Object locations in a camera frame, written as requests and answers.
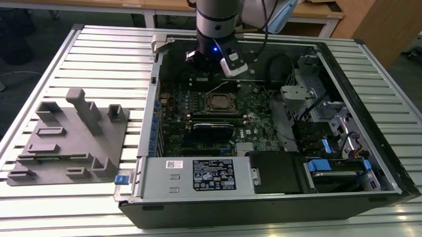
barcode sticker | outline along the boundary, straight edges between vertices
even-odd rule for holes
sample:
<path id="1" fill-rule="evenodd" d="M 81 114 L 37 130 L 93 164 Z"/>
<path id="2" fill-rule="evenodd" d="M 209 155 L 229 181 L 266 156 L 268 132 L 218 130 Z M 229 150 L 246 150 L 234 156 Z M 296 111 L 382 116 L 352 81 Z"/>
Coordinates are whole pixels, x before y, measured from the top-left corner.
<path id="1" fill-rule="evenodd" d="M 129 7 L 142 7 L 142 5 L 139 4 L 122 4 L 123 6 L 129 6 Z"/>

white sticker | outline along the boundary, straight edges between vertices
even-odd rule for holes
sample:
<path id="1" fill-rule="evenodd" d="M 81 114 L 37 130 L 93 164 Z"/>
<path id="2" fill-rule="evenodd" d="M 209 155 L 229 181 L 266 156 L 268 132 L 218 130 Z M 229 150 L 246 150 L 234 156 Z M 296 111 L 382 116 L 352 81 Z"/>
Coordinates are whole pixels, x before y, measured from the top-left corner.
<path id="1" fill-rule="evenodd" d="M 328 15 L 328 17 L 329 17 L 329 18 L 340 18 L 340 19 L 344 18 L 344 16 L 338 16 L 338 15 Z"/>
<path id="2" fill-rule="evenodd" d="M 169 160 L 166 162 L 166 169 L 182 169 L 183 161 L 182 160 Z"/>
<path id="3" fill-rule="evenodd" d="M 122 4 L 123 6 L 130 6 L 130 7 L 142 7 L 139 4 Z"/>

table leg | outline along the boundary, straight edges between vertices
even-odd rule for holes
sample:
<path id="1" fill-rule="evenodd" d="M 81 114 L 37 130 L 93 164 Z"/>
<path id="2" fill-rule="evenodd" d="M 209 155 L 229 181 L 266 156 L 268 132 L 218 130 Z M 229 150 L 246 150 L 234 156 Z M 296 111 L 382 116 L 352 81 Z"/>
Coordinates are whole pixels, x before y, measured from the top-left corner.
<path id="1" fill-rule="evenodd" d="M 145 18 L 146 18 L 147 28 L 155 28 L 157 27 L 155 11 L 151 9 L 146 9 L 145 10 Z"/>
<path id="2" fill-rule="evenodd" d="M 325 24 L 318 37 L 330 38 L 336 30 L 338 22 L 340 22 L 340 19 L 330 19 L 329 22 Z"/>
<path id="3" fill-rule="evenodd" d="M 59 19 L 59 11 L 55 11 L 55 10 L 49 10 L 49 13 L 51 14 L 51 16 L 53 16 L 53 20 L 57 20 L 57 19 Z"/>

cpu socket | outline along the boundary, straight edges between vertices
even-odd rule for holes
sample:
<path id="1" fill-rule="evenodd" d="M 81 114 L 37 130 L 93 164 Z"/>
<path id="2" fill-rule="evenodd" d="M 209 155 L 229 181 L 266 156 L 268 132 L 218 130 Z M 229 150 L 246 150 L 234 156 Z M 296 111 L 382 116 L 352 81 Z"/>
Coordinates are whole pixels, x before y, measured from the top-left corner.
<path id="1" fill-rule="evenodd" d="M 206 114 L 235 114 L 235 95 L 231 93 L 209 93 L 206 95 Z"/>

wooden table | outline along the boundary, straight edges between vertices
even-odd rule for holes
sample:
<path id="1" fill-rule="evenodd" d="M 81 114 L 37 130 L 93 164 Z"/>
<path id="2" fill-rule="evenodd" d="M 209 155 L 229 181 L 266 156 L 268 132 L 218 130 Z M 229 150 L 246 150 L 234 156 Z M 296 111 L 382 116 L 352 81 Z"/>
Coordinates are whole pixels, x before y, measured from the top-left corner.
<path id="1" fill-rule="evenodd" d="M 0 7 L 143 14 L 147 28 L 157 27 L 158 15 L 195 16 L 186 0 L 0 0 Z M 344 17 L 325 3 L 305 2 L 289 22 L 324 24 L 320 37 L 329 38 Z"/>
<path id="2" fill-rule="evenodd" d="M 154 11 L 153 16 L 195 16 L 195 9 L 187 6 L 186 0 L 146 0 L 145 8 Z M 344 18 L 345 14 L 333 12 L 326 3 L 305 2 L 298 4 L 289 22 L 324 24 L 320 37 L 329 38 Z M 146 23 L 149 28 L 155 28 L 154 17 L 146 15 Z"/>

